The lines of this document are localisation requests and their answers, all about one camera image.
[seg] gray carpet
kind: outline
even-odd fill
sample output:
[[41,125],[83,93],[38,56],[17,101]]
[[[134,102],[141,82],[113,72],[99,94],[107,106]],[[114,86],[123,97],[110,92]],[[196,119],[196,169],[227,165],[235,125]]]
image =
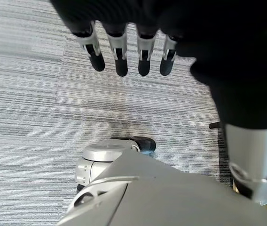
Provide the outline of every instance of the gray carpet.
[[106,69],[92,69],[73,35],[44,0],[0,0],[0,226],[53,225],[76,192],[83,148],[111,136],[148,136],[153,154],[184,172],[220,179],[218,120],[193,59],[159,73],[164,35],[150,73],[138,74],[136,33],[128,33],[128,75],[118,77],[97,24]]

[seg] robotic hand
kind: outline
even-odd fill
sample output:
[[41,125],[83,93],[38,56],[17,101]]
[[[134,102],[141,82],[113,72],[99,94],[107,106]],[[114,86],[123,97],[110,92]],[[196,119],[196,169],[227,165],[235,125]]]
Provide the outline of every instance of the robotic hand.
[[160,72],[175,55],[195,57],[192,75],[209,86],[241,194],[267,195],[267,2],[178,0],[51,0],[93,68],[105,67],[94,28],[101,21],[119,76],[127,74],[126,25],[138,34],[139,73],[149,72],[156,32],[166,33]]

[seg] black fingertip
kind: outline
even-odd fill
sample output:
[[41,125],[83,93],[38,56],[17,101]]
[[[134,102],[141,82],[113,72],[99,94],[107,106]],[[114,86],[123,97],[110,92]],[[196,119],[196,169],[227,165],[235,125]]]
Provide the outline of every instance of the black fingertip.
[[161,75],[163,75],[163,76],[169,75],[171,70],[172,70],[173,63],[174,63],[174,61],[164,60],[162,58],[161,65],[160,65]]
[[123,59],[118,59],[115,60],[115,64],[116,64],[116,72],[119,76],[124,77],[125,75],[127,75],[128,72],[128,68],[127,68],[127,60],[123,60]]
[[93,68],[96,71],[101,72],[101,71],[104,70],[105,63],[104,63],[104,59],[103,59],[102,53],[100,53],[99,56],[96,56],[95,53],[92,53],[91,57],[89,57],[89,58],[90,58],[90,61],[91,61],[91,64],[92,64]]
[[146,76],[150,70],[150,61],[139,60],[139,73],[142,76]]

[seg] floor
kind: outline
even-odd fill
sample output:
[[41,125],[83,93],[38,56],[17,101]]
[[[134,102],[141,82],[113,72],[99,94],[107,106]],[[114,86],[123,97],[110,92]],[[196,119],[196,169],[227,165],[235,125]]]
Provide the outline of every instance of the floor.
[[97,33],[106,69],[92,69],[47,0],[0,0],[0,226],[53,225],[76,192],[75,164],[85,146],[111,136],[156,140],[154,158],[229,184],[220,171],[218,121],[208,88],[177,58],[159,73],[164,35],[150,73],[137,71],[129,25],[128,75],[118,77],[106,34]]

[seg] black rubber foot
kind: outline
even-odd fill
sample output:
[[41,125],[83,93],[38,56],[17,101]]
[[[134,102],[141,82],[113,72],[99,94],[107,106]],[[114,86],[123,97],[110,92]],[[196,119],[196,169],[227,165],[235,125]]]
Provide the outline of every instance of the black rubber foot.
[[149,154],[156,149],[156,142],[149,137],[112,137],[111,139],[118,140],[133,140],[139,146],[142,154]]
[[119,76],[124,77],[127,75],[128,68],[127,68],[127,60],[118,59],[115,60],[116,64],[116,72]]
[[85,186],[83,186],[83,185],[77,185],[77,193],[76,194],[78,194],[78,192],[80,192],[84,187]]
[[210,129],[216,129],[216,128],[221,128],[220,121],[219,122],[214,122],[209,125]]
[[174,61],[162,59],[161,65],[160,65],[161,75],[163,76],[169,75],[172,70],[173,63]]
[[150,70],[150,61],[147,60],[139,60],[139,73],[142,76],[146,76],[149,73]]
[[91,61],[93,68],[96,71],[101,72],[104,70],[105,63],[104,63],[102,53],[100,53],[99,56],[96,56],[95,53],[91,53],[91,57],[89,57],[89,58],[90,58],[90,61]]

